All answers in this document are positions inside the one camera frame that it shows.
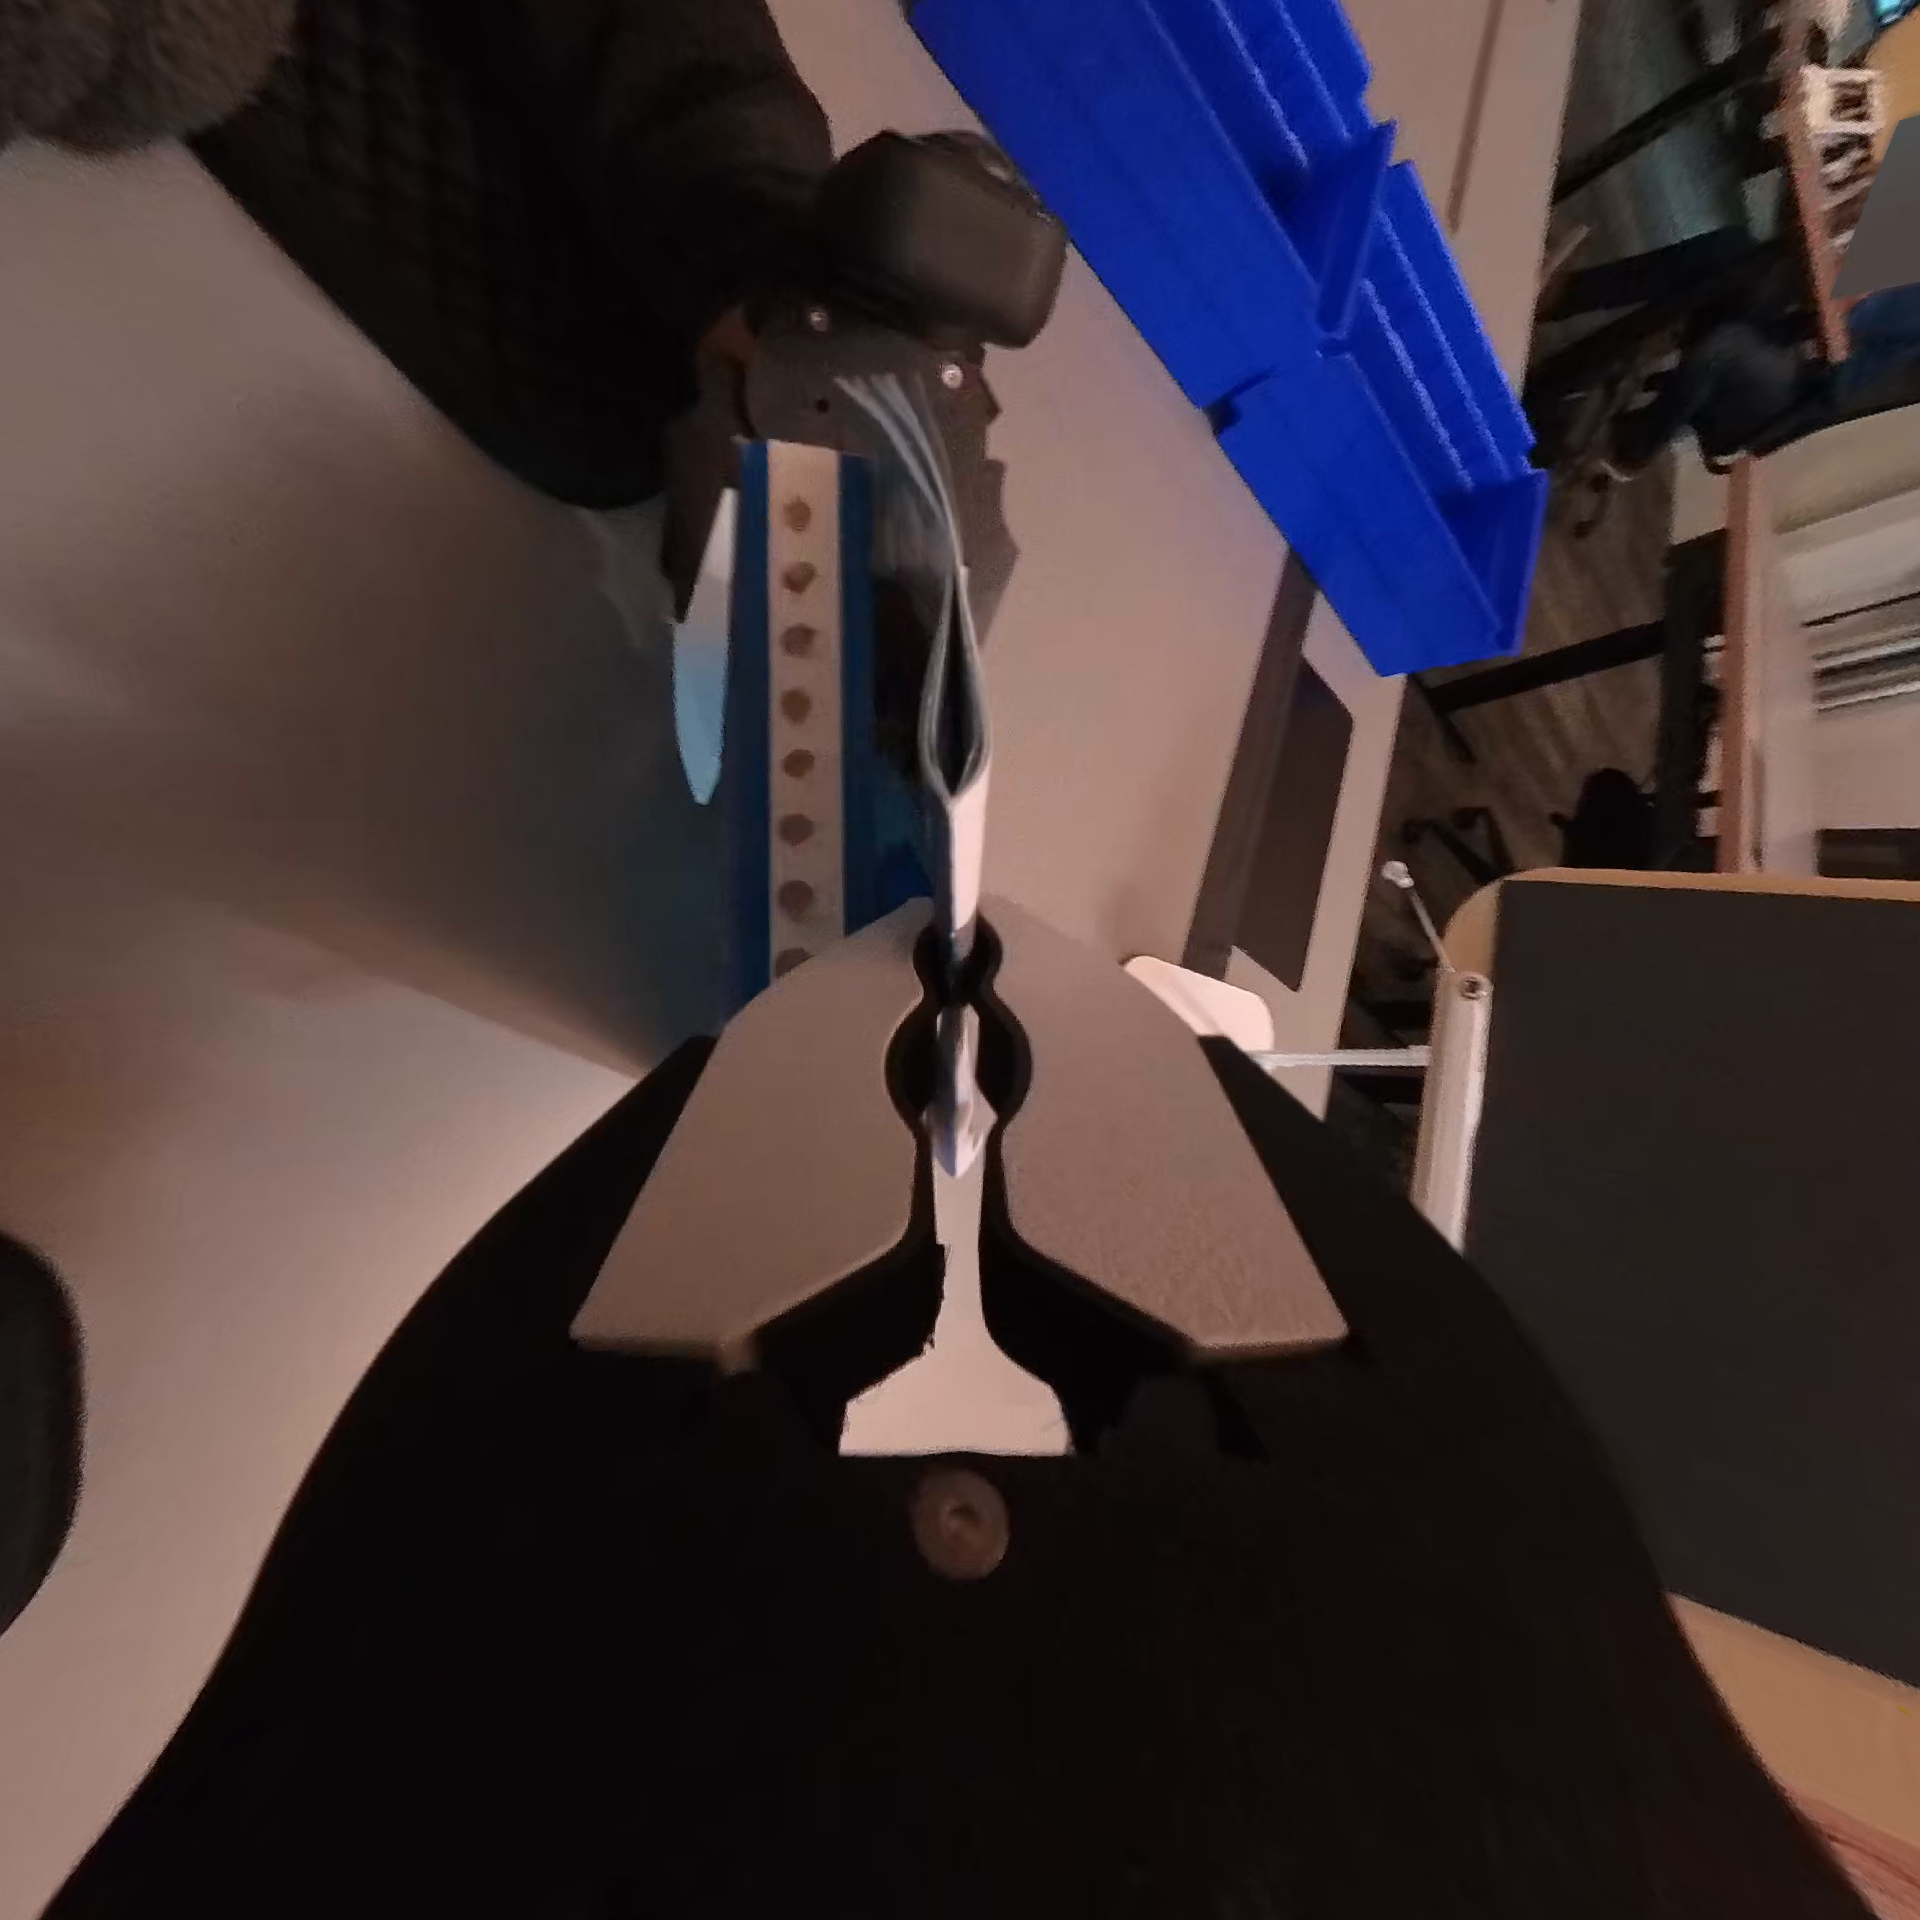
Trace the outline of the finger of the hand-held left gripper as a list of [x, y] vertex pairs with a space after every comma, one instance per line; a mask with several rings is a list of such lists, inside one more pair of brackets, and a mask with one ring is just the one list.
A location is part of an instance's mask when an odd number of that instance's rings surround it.
[[719, 489], [673, 637], [678, 752], [698, 805], [718, 798], [726, 761], [734, 540], [738, 495]]

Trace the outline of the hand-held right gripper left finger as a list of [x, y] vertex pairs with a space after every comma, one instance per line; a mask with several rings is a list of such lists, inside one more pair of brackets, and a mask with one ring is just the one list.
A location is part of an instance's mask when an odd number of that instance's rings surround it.
[[923, 1103], [898, 1040], [923, 1012], [928, 929], [931, 904], [906, 901], [726, 1023], [574, 1342], [744, 1369], [780, 1322], [906, 1237]]

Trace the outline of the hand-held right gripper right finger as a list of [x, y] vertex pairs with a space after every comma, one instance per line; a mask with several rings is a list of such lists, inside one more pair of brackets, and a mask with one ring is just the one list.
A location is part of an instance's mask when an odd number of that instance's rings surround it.
[[1197, 1032], [1150, 986], [983, 896], [973, 1010], [998, 1117], [976, 1284], [1020, 1364], [1277, 1363], [1348, 1338]]

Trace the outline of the blue lego set box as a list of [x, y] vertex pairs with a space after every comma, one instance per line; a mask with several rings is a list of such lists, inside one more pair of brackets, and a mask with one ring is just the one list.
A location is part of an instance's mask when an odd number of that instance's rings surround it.
[[751, 996], [923, 894], [875, 880], [875, 484], [859, 457], [750, 440], [738, 452], [728, 700], [718, 798], [710, 1010]]

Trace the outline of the lego instruction booklet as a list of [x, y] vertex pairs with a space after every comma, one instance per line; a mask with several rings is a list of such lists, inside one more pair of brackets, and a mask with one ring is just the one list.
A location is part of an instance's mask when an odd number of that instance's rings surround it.
[[963, 1175], [993, 1132], [973, 1010], [993, 793], [983, 643], [1011, 540], [985, 461], [960, 457], [937, 421], [945, 392], [898, 370], [840, 375], [833, 387], [875, 484], [870, 560], [858, 569], [875, 591], [875, 880], [909, 880], [931, 912], [919, 959], [931, 996], [923, 1132], [937, 1166]]

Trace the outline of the person's left forearm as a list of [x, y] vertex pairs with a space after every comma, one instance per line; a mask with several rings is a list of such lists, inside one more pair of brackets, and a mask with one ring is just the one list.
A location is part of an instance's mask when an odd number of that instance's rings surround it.
[[804, 289], [833, 161], [762, 0], [311, 0], [187, 150], [457, 432], [575, 508], [657, 495], [706, 330]]

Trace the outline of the white stand base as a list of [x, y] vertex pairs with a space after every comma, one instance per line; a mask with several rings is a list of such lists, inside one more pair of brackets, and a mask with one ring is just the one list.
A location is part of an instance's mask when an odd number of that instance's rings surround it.
[[1231, 1040], [1245, 1055], [1277, 1052], [1277, 1023], [1256, 991], [1179, 970], [1159, 953], [1133, 953], [1123, 975], [1140, 981], [1159, 1004], [1168, 1004], [1193, 1036]]

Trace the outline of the black table cover panel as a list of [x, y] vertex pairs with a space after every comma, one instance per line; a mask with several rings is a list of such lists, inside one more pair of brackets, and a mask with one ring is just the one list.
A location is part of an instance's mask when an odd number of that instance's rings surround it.
[[1226, 977], [1231, 953], [1248, 953], [1303, 991], [1348, 752], [1351, 713], [1298, 664], [1285, 713], [1245, 720], [1190, 914], [1190, 963]]

